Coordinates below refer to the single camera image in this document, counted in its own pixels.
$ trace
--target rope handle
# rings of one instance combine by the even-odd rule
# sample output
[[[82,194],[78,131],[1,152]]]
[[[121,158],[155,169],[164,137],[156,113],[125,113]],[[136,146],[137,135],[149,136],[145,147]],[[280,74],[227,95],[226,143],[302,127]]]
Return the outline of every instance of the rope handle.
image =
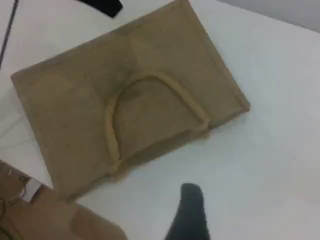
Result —
[[[116,138],[116,132],[114,129],[114,115],[118,105],[121,94],[130,88],[133,84],[139,81],[146,80],[146,78],[156,78],[167,85],[173,92],[175,92],[184,101],[184,103],[192,110],[192,112],[201,120],[201,124],[191,129],[194,133],[201,133],[208,129],[210,117],[207,112],[197,103],[193,96],[191,96],[183,86],[181,86],[172,77],[158,71],[145,70],[133,74],[117,91],[115,91],[108,99],[107,107],[105,109],[105,136],[107,140],[107,148],[110,152],[110,156],[113,165],[110,169],[110,173],[115,173],[118,170],[119,165],[123,162],[119,151],[119,143]]]

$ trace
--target white wall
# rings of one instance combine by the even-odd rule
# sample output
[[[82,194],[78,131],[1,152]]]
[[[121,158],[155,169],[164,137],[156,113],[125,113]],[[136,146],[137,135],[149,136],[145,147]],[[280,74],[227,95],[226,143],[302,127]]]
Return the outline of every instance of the white wall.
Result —
[[[220,0],[320,32],[319,0]]]

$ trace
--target black cable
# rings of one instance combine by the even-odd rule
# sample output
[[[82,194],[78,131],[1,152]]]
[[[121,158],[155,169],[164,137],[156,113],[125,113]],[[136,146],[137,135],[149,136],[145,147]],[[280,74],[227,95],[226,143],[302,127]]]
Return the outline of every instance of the black cable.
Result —
[[[1,47],[1,52],[0,52],[0,70],[1,70],[2,62],[3,62],[4,57],[5,57],[5,52],[6,52],[6,48],[7,48],[7,44],[8,44],[8,40],[9,40],[9,36],[10,36],[10,32],[11,32],[11,28],[12,28],[12,25],[14,23],[14,19],[15,19],[15,16],[16,16],[18,4],[19,4],[19,0],[14,0],[13,7],[12,7],[12,12],[11,12],[11,15],[10,15],[10,19],[9,19],[8,26],[7,26],[6,31],[5,31],[5,35],[4,35],[4,39],[3,39],[2,47]]]

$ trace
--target tan fabric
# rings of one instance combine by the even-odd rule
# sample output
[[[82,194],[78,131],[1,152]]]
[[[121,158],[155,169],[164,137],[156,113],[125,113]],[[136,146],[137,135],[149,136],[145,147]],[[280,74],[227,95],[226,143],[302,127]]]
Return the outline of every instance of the tan fabric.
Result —
[[[187,0],[12,80],[55,189],[65,198],[249,110]]]

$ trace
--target jute bag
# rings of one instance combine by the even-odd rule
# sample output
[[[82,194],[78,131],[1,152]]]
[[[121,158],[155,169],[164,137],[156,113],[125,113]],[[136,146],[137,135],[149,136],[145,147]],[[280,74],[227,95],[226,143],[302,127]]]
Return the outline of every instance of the jute bag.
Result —
[[[187,0],[17,72],[12,81],[64,198],[250,107]]]

